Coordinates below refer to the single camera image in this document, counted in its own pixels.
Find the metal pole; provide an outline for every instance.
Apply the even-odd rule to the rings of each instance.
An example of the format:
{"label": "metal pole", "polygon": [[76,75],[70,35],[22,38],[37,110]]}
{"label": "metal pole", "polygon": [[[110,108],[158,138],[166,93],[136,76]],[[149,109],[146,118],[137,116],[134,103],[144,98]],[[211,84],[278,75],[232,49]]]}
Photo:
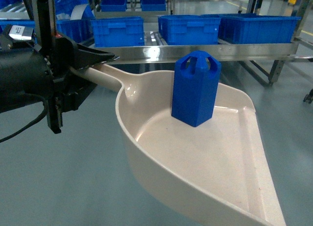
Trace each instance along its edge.
{"label": "metal pole", "polygon": [[312,5],[313,0],[297,0],[295,6],[293,7],[291,15],[301,17],[302,19],[298,21],[295,31],[293,33],[293,37],[300,36],[305,19],[307,18]]}
{"label": "metal pole", "polygon": [[54,0],[32,0],[36,36],[44,55],[52,48],[52,36],[56,35]]}
{"label": "metal pole", "polygon": [[278,81],[279,75],[283,69],[285,61],[276,60],[273,63],[272,69],[270,70],[268,81],[269,84],[272,85]]}
{"label": "metal pole", "polygon": [[246,9],[247,13],[253,13],[255,3],[256,3],[256,0],[249,0],[248,7]]}
{"label": "metal pole", "polygon": [[34,20],[34,14],[33,14],[33,8],[32,8],[32,3],[31,0],[23,0],[25,8],[27,10],[29,19]]}
{"label": "metal pole", "polygon": [[263,2],[263,0],[257,0],[254,13],[256,13],[258,15],[260,14],[262,2]]}

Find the shelf leg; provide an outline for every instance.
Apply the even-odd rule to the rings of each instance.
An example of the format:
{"label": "shelf leg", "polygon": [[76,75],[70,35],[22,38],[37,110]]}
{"label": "shelf leg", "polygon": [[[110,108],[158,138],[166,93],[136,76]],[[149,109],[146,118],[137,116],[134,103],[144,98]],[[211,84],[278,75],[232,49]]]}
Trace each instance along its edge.
{"label": "shelf leg", "polygon": [[270,70],[268,81],[269,84],[273,84],[278,81],[278,77],[282,71],[285,61],[275,60]]}

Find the floor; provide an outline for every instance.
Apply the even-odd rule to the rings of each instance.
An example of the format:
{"label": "floor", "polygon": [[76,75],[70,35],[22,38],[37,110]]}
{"label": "floor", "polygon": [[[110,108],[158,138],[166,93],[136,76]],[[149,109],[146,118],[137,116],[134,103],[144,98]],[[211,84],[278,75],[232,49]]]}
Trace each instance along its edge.
{"label": "floor", "polygon": [[[238,3],[180,4],[182,12],[236,12]],[[261,14],[290,7],[265,0]],[[313,41],[313,12],[302,37]],[[300,47],[298,54],[312,55]],[[262,62],[270,67],[271,62]],[[154,65],[118,66],[131,72]],[[161,69],[172,69],[172,64]],[[257,110],[273,182],[288,226],[313,225],[313,88],[311,63],[286,63],[279,81],[264,86],[236,62],[223,63],[221,82],[245,91]],[[97,87],[76,112],[64,114],[62,133],[43,120],[0,144],[2,226],[197,226],[150,196],[132,176],[115,117],[116,93]],[[40,103],[0,114],[1,137],[40,113]]]}

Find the blue block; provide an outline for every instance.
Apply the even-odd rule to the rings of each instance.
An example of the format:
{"label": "blue block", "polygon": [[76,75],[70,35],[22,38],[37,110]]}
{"label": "blue block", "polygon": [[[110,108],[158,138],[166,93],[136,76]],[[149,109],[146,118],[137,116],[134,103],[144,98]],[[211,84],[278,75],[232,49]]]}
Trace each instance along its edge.
{"label": "blue block", "polygon": [[193,127],[209,120],[220,74],[221,63],[207,52],[194,51],[179,59],[175,64],[172,116]]}

